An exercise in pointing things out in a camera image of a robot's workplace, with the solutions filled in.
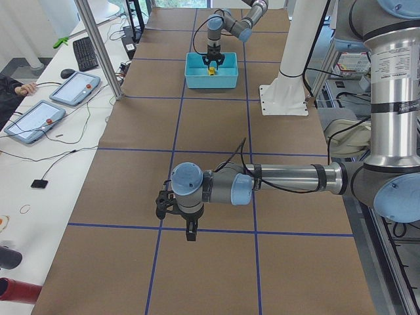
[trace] keyboard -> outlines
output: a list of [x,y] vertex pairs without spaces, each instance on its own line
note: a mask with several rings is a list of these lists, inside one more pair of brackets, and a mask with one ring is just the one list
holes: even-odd
[[89,37],[75,40],[73,42],[73,50],[79,71],[87,71],[98,66],[95,50]]

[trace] white desk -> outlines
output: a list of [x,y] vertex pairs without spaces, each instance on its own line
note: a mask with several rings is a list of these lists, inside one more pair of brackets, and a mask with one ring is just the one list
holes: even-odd
[[[99,27],[104,41],[106,41],[107,34],[119,29],[120,25],[116,24],[118,22],[124,21],[118,18]],[[74,32],[83,28],[83,23],[80,23]],[[63,82],[64,80],[60,77],[61,70],[64,68],[76,70],[77,62],[74,57],[72,41],[85,36],[87,36],[86,33],[72,38],[68,46],[62,45],[37,82]],[[107,40],[106,48],[115,70],[118,69],[121,62],[128,60],[120,40]],[[101,77],[101,86],[107,83],[102,69],[97,68],[89,73]],[[48,96],[55,89],[56,85],[40,86],[34,95],[24,99],[17,111],[25,112],[38,101],[49,100]],[[87,130],[78,144],[63,144],[43,137],[35,144],[26,146],[11,138],[0,138],[0,150],[18,156],[39,159],[75,149],[96,146],[104,132],[106,118],[112,111],[110,104],[112,96],[111,89],[106,87],[89,102],[91,118]],[[67,113],[74,110],[66,106],[62,107],[66,109]],[[76,113],[59,123],[48,135],[51,138],[62,135],[57,139],[66,142],[76,141],[82,133],[87,117],[88,111],[86,105],[83,105]],[[96,150],[76,152],[59,161],[46,176],[49,183],[44,190],[33,189],[30,185],[34,179],[40,179],[59,157],[35,163],[0,154],[2,179],[0,215],[10,217],[9,225],[0,233],[0,245],[7,245],[11,249],[21,252],[23,256],[22,262],[15,269],[0,270],[0,278],[7,277],[33,284],[43,284],[95,152]],[[21,214],[20,210],[24,205],[29,205],[30,210],[26,214]],[[32,308],[33,305],[28,304],[0,302],[1,315],[30,314]]]

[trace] tablet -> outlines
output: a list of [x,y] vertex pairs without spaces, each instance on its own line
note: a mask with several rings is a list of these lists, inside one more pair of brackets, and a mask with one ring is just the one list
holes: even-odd
[[77,106],[99,85],[100,78],[76,71],[50,95],[51,100],[69,106]]
[[41,138],[44,133],[60,122],[65,114],[66,111],[63,108],[42,100],[7,126],[5,133],[29,144]]

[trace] black cup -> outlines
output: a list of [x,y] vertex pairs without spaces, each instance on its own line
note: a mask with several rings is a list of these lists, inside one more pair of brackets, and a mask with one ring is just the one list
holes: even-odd
[[19,266],[21,261],[21,253],[4,246],[0,246],[0,268],[13,269]]

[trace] red cup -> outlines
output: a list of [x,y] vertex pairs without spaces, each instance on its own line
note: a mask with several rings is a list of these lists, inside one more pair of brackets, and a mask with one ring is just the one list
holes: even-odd
[[0,301],[35,304],[42,285],[0,278]]

